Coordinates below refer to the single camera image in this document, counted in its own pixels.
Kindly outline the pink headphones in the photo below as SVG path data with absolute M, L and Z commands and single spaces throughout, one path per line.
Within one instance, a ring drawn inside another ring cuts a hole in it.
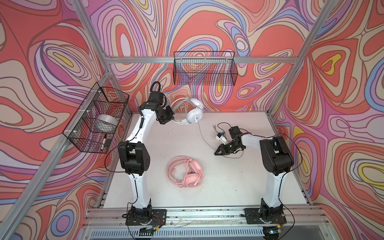
M 184 166 L 184 177 L 178 180 L 176 177 L 177 167 Z M 205 177 L 204 170 L 201 165 L 194 159 L 187 156 L 177 156 L 172 159 L 166 168 L 168 180 L 179 188 L 196 188 L 199 187 Z

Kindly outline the white headphones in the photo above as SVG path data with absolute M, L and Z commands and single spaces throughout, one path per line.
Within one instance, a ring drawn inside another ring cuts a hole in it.
M 203 118 L 204 105 L 198 99 L 192 97 L 179 98 L 171 103 L 171 109 L 174 112 L 181 105 L 185 105 L 186 118 L 183 120 L 172 120 L 178 125 L 188 125 L 196 123 Z

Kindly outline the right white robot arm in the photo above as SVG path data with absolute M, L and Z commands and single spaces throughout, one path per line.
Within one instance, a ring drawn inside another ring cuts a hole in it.
M 239 127 L 229 129 L 231 140 L 225 133 L 217 133 L 216 139 L 221 142 L 215 151 L 216 156 L 228 156 L 245 150 L 247 147 L 261 151 L 262 162 L 268 172 L 266 190 L 259 208 L 245 209 L 248 224 L 287 223 L 282 203 L 282 188 L 286 174 L 291 172 L 294 158 L 283 137 L 275 135 L 264 137 L 252 133 L 242 133 Z

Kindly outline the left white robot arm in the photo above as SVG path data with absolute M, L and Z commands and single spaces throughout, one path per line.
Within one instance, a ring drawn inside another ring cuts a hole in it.
M 118 146 L 121 168 L 129 175 L 133 191 L 133 202 L 128 203 L 129 223 L 153 223 L 152 204 L 145 174 L 149 169 L 151 157 L 145 142 L 156 121 L 165 125 L 174 119 L 174 112 L 168 106 L 167 98 L 161 89 L 160 82 L 151 84 L 148 100 L 139 107 L 140 118 L 127 140 Z

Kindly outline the grey tape roll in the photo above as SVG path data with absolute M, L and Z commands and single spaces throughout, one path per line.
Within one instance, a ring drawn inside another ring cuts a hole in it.
M 101 114 L 93 122 L 93 131 L 96 133 L 113 134 L 118 125 L 115 117 Z

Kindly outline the marker pen in basket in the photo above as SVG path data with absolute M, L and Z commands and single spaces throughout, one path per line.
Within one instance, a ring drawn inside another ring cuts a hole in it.
M 107 142 L 107 134 L 104 134 L 104 138 L 101 144 L 101 151 L 103 151 L 106 148 L 106 142 Z

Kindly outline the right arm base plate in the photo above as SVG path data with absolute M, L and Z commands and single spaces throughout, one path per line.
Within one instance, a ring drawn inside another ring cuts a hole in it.
M 242 217 L 247 224 L 284 225 L 287 219 L 281 208 L 246 208 Z

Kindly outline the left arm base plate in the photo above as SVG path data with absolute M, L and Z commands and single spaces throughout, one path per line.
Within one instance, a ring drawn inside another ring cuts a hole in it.
M 132 209 L 128 210 L 126 216 L 126 226 L 162 226 L 166 223 L 166 209 Z

